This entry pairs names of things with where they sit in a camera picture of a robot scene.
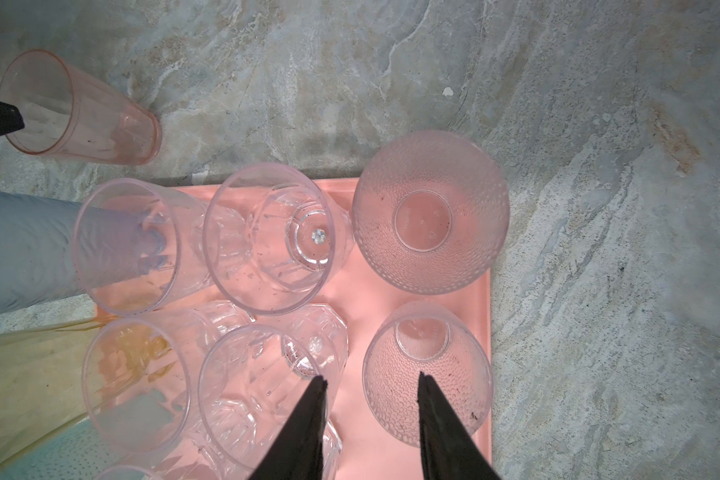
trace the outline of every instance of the yellow plastic object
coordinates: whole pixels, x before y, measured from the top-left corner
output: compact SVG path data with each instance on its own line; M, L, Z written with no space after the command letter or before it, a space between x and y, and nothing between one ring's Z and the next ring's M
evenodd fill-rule
M80 365L115 316L0 335L0 463L85 414Z

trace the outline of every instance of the stone countertop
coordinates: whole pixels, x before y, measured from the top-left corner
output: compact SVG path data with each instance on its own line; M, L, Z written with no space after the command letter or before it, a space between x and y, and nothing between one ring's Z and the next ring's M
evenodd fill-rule
M411 130L498 159L494 461L510 478L720 478L720 2L0 0L0 76L47 48L155 112L139 168L23 156L0 190L358 175ZM84 297L0 316L83 315Z

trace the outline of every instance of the brown stain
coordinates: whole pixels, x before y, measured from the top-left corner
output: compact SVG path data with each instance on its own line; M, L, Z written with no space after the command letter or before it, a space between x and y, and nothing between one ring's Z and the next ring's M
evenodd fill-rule
M701 160L701 152L691 142L688 132L668 118L662 105L651 105L649 129L654 139L661 142L665 152L677 162L678 171L688 174L693 165Z

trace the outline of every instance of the gray stone surface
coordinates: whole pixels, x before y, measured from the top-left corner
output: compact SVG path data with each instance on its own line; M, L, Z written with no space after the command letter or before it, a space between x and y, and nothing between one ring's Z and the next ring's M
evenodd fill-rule
M499 472L720 478L720 1L0 0L0 75L32 47L149 107L165 141L120 168L0 140L0 190L81 200L260 160L350 176L410 130L471 136L512 203Z

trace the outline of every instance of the pink tray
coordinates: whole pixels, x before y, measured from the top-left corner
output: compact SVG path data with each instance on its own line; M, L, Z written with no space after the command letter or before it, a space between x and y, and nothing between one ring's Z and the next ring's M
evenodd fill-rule
M347 211L352 207L357 182L357 178L316 180L317 185ZM216 188L215 185L204 185L179 187L178 190L210 201ZM467 324L490 358L490 272L456 292L422 297L386 283L371 270L355 247L344 268L312 300L312 303L327 303L333 307L349 328L349 359L331 411L331 419L344 442L337 480L422 478L418 448L400 442L376 422L362 390L362 361L376 329L394 309L418 298L440 303L455 313ZM222 299L219 290L211 287L172 303L170 308ZM490 418L491 414L473 439L492 462Z

